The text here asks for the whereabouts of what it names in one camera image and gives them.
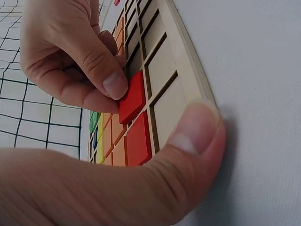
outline grid pattern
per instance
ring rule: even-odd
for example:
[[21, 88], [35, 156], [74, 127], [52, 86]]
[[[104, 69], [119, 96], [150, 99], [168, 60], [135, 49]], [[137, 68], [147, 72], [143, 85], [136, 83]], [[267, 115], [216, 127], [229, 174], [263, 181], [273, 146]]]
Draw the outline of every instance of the grid pattern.
[[[100, 17], [105, 2], [99, 6]], [[21, 70], [24, 4], [0, 0], [0, 147], [48, 148], [79, 158], [83, 110], [49, 96]]]
[[[155, 155], [165, 144], [186, 107], [184, 92], [170, 45], [170, 37], [167, 35], [160, 13], [156, 0], [127, 0], [112, 31], [117, 44], [120, 43], [120, 49], [122, 44], [125, 44], [124, 54], [127, 58], [126, 75], [128, 79], [131, 80], [141, 71], [146, 96], [145, 107], [126, 126], [124, 135], [127, 137], [139, 116], [146, 112], [152, 155]], [[120, 23], [124, 23], [123, 41], [118, 41], [119, 37], [122, 37], [119, 29], [123, 26]], [[97, 162], [95, 159], [98, 150], [93, 145], [95, 139], [97, 139], [95, 133], [92, 132], [88, 147], [91, 162]], [[104, 136], [104, 155], [107, 153], [106, 142], [109, 141], [105, 140]], [[110, 163], [110, 160], [107, 161], [106, 158], [112, 158], [112, 164], [114, 164], [116, 157], [114, 151], [117, 146], [118, 144], [113, 145], [112, 155], [103, 156], [104, 159], [100, 163], [103, 161], [104, 164]]]

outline puzzle board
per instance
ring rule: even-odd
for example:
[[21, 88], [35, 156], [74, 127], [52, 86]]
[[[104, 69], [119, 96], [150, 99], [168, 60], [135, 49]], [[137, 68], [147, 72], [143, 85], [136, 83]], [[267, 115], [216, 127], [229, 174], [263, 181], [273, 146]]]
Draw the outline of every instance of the puzzle board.
[[171, 0], [127, 0], [112, 33], [118, 55], [127, 58], [129, 91], [119, 115], [102, 113], [93, 121], [89, 157], [142, 165], [164, 146], [187, 103], [214, 98]]

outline white backdrop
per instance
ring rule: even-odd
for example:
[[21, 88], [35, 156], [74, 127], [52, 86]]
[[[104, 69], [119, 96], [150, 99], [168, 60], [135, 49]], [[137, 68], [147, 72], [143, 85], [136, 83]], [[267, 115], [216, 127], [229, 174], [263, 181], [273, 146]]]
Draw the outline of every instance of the white backdrop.
[[213, 189], [179, 225], [301, 225], [301, 1], [174, 2], [228, 130]]

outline sliding tile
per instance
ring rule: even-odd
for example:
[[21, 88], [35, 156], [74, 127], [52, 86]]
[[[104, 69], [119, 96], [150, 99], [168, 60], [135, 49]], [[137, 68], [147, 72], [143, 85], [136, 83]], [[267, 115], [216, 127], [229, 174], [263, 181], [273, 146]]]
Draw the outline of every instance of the sliding tile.
[[104, 158], [103, 158], [103, 137], [101, 137], [99, 140], [98, 140], [98, 144], [97, 144], [97, 153], [96, 153], [96, 163], [97, 164], [102, 164], [103, 161], [104, 161]]
[[126, 125], [119, 123], [119, 115], [114, 114], [112, 116], [112, 142], [116, 145], [126, 132]]
[[127, 132], [128, 166], [138, 166], [151, 159], [151, 140], [147, 113], [143, 112]]
[[103, 153], [104, 156], [108, 156], [108, 154], [112, 151], [112, 120], [109, 121], [107, 127], [103, 132]]
[[113, 165], [126, 166], [126, 142], [123, 137], [113, 150]]
[[97, 127], [97, 140], [103, 135], [103, 113], [99, 116], [98, 127]]
[[111, 166], [112, 165], [112, 153], [110, 153], [108, 155], [108, 157], [106, 157], [104, 159], [103, 165], [107, 165], [107, 166]]
[[111, 118], [112, 118], [112, 114], [103, 113], [103, 128], [104, 129], [108, 126]]
[[121, 99], [119, 106], [119, 122], [127, 125], [145, 106], [143, 73], [138, 72], [128, 85], [128, 92]]

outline skin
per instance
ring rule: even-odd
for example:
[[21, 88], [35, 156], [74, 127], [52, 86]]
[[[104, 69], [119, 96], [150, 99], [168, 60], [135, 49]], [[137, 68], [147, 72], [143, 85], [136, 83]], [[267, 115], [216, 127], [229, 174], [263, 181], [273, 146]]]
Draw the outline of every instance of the skin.
[[[98, 1], [27, 2], [21, 65], [28, 78], [64, 103], [115, 113], [117, 103], [103, 81], [122, 72], [124, 59], [114, 56], [112, 36], [99, 34]], [[111, 91], [127, 89], [121, 80]], [[50, 150], [1, 149], [0, 225], [172, 225], [207, 193], [225, 138], [215, 106], [198, 100], [160, 152], [139, 167], [94, 165]]]

